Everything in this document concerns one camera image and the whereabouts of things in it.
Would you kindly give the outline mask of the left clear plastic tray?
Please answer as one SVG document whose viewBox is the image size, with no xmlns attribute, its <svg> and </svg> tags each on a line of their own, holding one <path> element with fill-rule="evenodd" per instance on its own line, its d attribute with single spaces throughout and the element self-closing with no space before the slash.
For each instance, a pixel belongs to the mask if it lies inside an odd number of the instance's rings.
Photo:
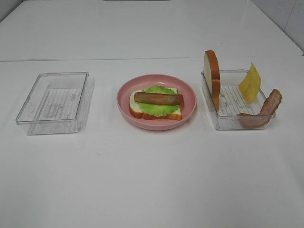
<svg viewBox="0 0 304 228">
<path fill-rule="evenodd" d="M 90 105 L 87 72 L 39 74 L 16 124 L 27 135 L 77 133 L 85 125 Z"/>
</svg>

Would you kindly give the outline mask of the bread slice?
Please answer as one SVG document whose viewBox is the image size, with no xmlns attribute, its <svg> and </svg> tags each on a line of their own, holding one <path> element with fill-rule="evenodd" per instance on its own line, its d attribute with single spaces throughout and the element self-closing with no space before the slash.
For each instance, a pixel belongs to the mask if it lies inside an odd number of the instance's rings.
<svg viewBox="0 0 304 228">
<path fill-rule="evenodd" d="M 168 95 L 177 95 L 177 88 L 165 88 L 163 86 L 154 86 L 145 90 L 135 90 L 131 93 L 129 98 L 129 111 L 134 118 L 142 118 L 146 120 L 155 119 L 171 119 L 178 120 L 182 119 L 181 105 L 155 105 L 150 103 L 136 102 L 134 95 L 137 92 L 147 93 L 160 93 Z"/>
<path fill-rule="evenodd" d="M 207 82 L 215 108 L 219 110 L 220 71 L 216 54 L 213 50 L 206 50 L 204 56 L 203 74 Z"/>
</svg>

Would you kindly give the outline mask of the green lettuce leaf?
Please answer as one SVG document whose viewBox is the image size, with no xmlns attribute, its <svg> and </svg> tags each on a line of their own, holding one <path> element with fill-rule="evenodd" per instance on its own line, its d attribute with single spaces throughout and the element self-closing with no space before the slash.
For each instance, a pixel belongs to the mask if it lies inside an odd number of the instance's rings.
<svg viewBox="0 0 304 228">
<path fill-rule="evenodd" d="M 155 105 L 148 103 L 139 103 L 134 100 L 134 94 L 136 92 L 177 95 L 177 88 L 166 88 L 164 86 L 156 85 L 144 90 L 136 90 L 130 95 L 129 105 L 131 109 L 136 113 L 147 114 L 149 117 L 168 117 L 170 114 L 175 114 L 178 116 L 178 118 L 182 118 L 180 105 Z"/>
</svg>

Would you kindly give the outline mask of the pink round plate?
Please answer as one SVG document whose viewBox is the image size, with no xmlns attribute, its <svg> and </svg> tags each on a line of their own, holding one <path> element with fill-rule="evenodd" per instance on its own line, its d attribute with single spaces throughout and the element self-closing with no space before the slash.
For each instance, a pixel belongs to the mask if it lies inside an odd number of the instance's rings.
<svg viewBox="0 0 304 228">
<path fill-rule="evenodd" d="M 182 119 L 156 119 L 146 120 L 135 118 L 129 111 L 129 97 L 133 91 L 143 90 L 155 85 L 166 88 L 177 88 L 178 92 L 183 95 L 184 106 L 181 108 Z M 183 80 L 162 74 L 150 74 L 135 77 L 122 85 L 117 94 L 117 105 L 125 120 L 139 128 L 152 131 L 169 130 L 184 124 L 194 113 L 197 105 L 197 99 L 194 90 Z"/>
</svg>

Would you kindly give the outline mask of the yellow cheese slice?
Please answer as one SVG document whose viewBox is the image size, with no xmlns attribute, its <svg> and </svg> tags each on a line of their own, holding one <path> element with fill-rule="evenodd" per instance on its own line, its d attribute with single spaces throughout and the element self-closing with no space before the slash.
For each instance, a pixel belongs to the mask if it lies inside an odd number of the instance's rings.
<svg viewBox="0 0 304 228">
<path fill-rule="evenodd" d="M 261 81 L 262 79 L 256 66 L 251 62 L 251 66 L 246 77 L 238 85 L 239 91 L 246 103 L 250 104 L 255 100 L 261 86 Z"/>
</svg>

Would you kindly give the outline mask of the bacon strip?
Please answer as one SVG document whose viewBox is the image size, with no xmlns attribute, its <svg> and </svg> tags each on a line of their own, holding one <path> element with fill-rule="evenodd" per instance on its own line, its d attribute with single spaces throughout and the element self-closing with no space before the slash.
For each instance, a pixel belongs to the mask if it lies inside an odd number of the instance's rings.
<svg viewBox="0 0 304 228">
<path fill-rule="evenodd" d="M 136 92 L 134 100 L 139 103 L 148 103 L 153 105 L 183 105 L 183 95 L 171 95 L 160 93 Z"/>
<path fill-rule="evenodd" d="M 251 115 L 240 113 L 240 124 L 245 129 L 257 129 L 267 125 L 271 120 L 271 115 L 274 115 L 282 101 L 282 95 L 279 90 L 273 89 L 269 97 L 264 101 L 259 114 Z"/>
</svg>

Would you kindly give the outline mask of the right clear plastic tray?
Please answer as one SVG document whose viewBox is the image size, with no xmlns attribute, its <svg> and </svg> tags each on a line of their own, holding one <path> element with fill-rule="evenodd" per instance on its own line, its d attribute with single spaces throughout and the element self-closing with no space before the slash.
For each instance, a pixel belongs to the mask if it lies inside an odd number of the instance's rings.
<svg viewBox="0 0 304 228">
<path fill-rule="evenodd" d="M 209 91 L 204 73 L 202 75 L 202 92 L 214 128 L 217 130 L 254 130 L 265 129 L 276 114 L 259 115 L 266 100 L 259 90 L 255 100 L 248 104 L 243 98 L 238 85 L 247 75 L 247 70 L 221 70 L 219 109 L 216 108 Z"/>
</svg>

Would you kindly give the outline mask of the clear plastic tray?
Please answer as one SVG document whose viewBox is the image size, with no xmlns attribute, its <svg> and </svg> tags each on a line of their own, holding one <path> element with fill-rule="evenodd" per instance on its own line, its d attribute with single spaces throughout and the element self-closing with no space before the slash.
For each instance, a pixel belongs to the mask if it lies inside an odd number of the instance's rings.
<svg viewBox="0 0 304 228">
<path fill-rule="evenodd" d="M 216 108 L 209 91 L 204 73 L 202 75 L 202 92 L 214 128 L 217 130 L 254 130 L 265 129 L 276 114 L 259 115 L 266 100 L 259 90 L 255 100 L 248 104 L 243 98 L 238 85 L 247 75 L 247 70 L 221 70 L 219 109 Z"/>
<path fill-rule="evenodd" d="M 77 133 L 85 125 L 90 105 L 87 72 L 39 74 L 16 124 L 27 135 Z"/>
</svg>

